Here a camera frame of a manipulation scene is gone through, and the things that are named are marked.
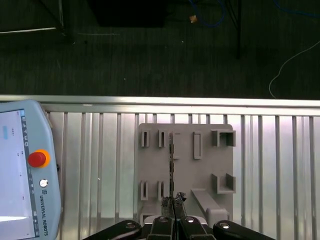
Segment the black stand leg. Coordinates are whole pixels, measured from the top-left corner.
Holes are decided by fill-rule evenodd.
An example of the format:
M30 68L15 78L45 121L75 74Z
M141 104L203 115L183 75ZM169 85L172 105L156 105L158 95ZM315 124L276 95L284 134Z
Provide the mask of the black stand leg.
M236 36L236 58L241 57L241 20L242 20L242 0L238 0L238 14L236 18L237 36Z

